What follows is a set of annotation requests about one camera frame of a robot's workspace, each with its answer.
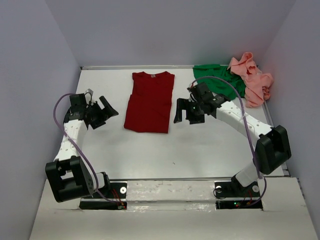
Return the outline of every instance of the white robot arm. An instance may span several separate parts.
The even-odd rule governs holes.
[[[93,91],[70,95],[71,107],[67,111],[63,128],[63,136],[58,154],[53,162],[45,166],[45,173],[57,202],[90,196],[96,189],[110,184],[105,172],[97,173],[98,184],[89,173],[87,164],[83,162],[79,151],[70,139],[82,148],[84,137],[89,125],[96,129],[106,123],[106,120],[118,115],[107,100],[101,96],[93,100]]]
[[[186,110],[186,119],[190,124],[204,123],[207,114],[229,124],[245,137],[248,136],[243,113],[230,99],[223,94],[214,95],[204,82],[191,86],[188,90],[189,99],[177,100],[174,123],[182,121],[182,110]],[[232,177],[229,185],[224,184],[224,189],[220,191],[233,197],[248,191],[259,179],[259,175],[269,175],[291,157],[288,134],[284,127],[270,126],[248,114],[245,118],[252,145],[255,147],[256,164],[249,163]]]

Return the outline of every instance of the crumpled cloth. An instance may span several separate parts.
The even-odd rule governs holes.
[[[233,57],[227,69],[243,79],[246,85],[244,95],[246,107],[258,107],[270,98],[269,88],[274,79],[270,73],[261,72],[251,52],[245,52],[240,61]]]

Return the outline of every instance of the lavender wall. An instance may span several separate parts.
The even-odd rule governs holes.
[[[44,0],[2,0],[0,33],[0,239],[27,240],[80,69]]]
[[[260,62],[295,0],[46,0],[81,66]]]
[[[319,12],[319,0],[297,0],[261,63],[262,70],[271,72],[275,78],[268,106],[274,123],[281,124],[288,130],[292,158],[287,165],[290,173],[300,178],[318,237]]]

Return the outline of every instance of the wire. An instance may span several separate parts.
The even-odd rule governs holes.
[[[219,200],[225,199],[225,197],[217,197],[217,195],[215,194],[215,192],[217,192],[217,189],[216,189],[216,188],[213,189],[213,195],[214,195],[214,197],[215,197],[216,199],[219,199]]]
[[[119,195],[118,195],[117,191],[116,191],[115,189],[113,189],[113,191],[114,191],[115,195],[118,197],[118,199],[119,199],[119,201],[120,201],[121,205],[122,205],[122,206],[124,206],[124,203],[121,201],[121,199],[120,199],[120,197],[119,197]]]
[[[89,101],[89,106],[90,106],[92,103],[92,94],[91,92],[87,91],[84,95],[87,95],[87,94],[90,94],[90,101]]]
[[[261,193],[261,196],[256,201],[252,202],[251,204],[242,206],[242,208],[251,207],[261,201],[261,199],[263,198],[263,196],[265,195],[266,190],[267,190],[267,180],[265,177],[263,178],[263,180],[264,180],[264,189],[263,189],[263,192]]]
[[[118,202],[117,197],[116,197],[116,194],[114,193],[113,190],[114,190],[114,189],[112,189],[111,193],[112,193],[112,195],[113,195],[113,197],[114,197],[114,199],[115,199],[115,201],[116,201],[116,205],[119,206],[119,202]]]
[[[55,124],[58,126],[58,128],[61,130],[61,132],[63,133],[63,135],[69,140],[70,143],[72,143],[72,145],[75,147],[75,149],[78,151],[78,153],[81,155],[81,157],[83,158],[83,160],[86,162],[86,164],[89,166],[91,172],[92,172],[92,175],[94,177],[94,180],[95,180],[95,185],[96,185],[96,189],[95,189],[95,192],[98,193],[104,200],[108,201],[108,202],[111,202],[111,203],[115,203],[115,201],[112,201],[108,198],[106,198],[99,190],[99,181],[98,181],[98,176],[95,172],[95,169],[94,167],[91,165],[90,161],[87,159],[87,157],[85,156],[85,154],[82,152],[82,150],[80,149],[80,147],[75,143],[75,141],[70,138],[68,136],[68,134],[66,133],[64,127],[58,122],[57,120],[57,116],[56,116],[56,111],[57,111],[57,107],[59,105],[59,103],[61,102],[61,100],[64,98],[64,97],[67,97],[67,96],[71,96],[71,95],[74,95],[74,93],[66,93],[64,95],[62,95],[59,100],[56,102],[56,104],[54,105],[54,108],[53,108],[53,120],[55,122]]]
[[[249,204],[251,204],[251,203],[252,203],[252,194],[251,194],[251,191],[250,191],[250,190],[248,190],[248,192],[249,192],[249,195],[250,195],[250,202],[249,202]]]
[[[234,86],[232,86],[229,82],[227,82],[226,80],[220,78],[220,77],[217,77],[217,76],[203,76],[203,77],[199,77],[197,78],[196,80],[194,80],[192,83],[191,83],[191,87],[194,85],[194,83],[196,83],[197,81],[199,80],[202,80],[202,79],[217,79],[217,80],[220,80],[222,82],[224,82],[225,84],[229,85],[233,91],[235,92],[236,96],[238,97],[239,101],[240,101],[240,105],[241,105],[241,111],[242,111],[242,116],[243,116],[243,123],[244,123],[244,128],[245,128],[245,132],[246,132],[246,136],[247,136],[247,139],[248,139],[248,142],[249,142],[249,146],[250,146],[250,150],[251,150],[251,153],[252,153],[252,157],[253,157],[253,163],[255,165],[255,168],[256,168],[256,173],[258,175],[258,178],[259,179],[262,179],[261,175],[260,175],[260,171],[259,171],[259,165],[258,165],[258,161],[257,161],[257,158],[256,158],[256,154],[255,154],[255,150],[254,150],[254,145],[252,143],[252,139],[251,139],[251,136],[250,136],[250,131],[249,131],[249,127],[248,127],[248,122],[247,122],[247,118],[246,118],[246,112],[245,112],[245,107],[244,107],[244,103],[242,102],[242,99],[241,99],[241,96],[240,94],[238,93],[238,91],[234,88]]]

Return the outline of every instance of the white platform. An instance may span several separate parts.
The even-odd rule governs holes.
[[[132,93],[133,72],[175,75],[168,134],[136,133],[124,129],[127,104]],[[187,87],[194,80],[192,69],[117,69],[83,70],[77,93],[93,90],[105,96],[119,112],[106,125],[89,129],[83,152],[97,172],[111,179],[171,179],[232,177],[252,161],[248,141],[233,128],[206,116],[206,123],[173,124],[177,98],[188,98]],[[247,113],[266,123],[262,107],[247,108]],[[281,167],[272,176],[283,176]]]
[[[267,179],[264,211],[216,210],[213,184],[129,181],[128,209],[115,211],[57,203],[46,181],[30,240],[317,240],[295,178]]]

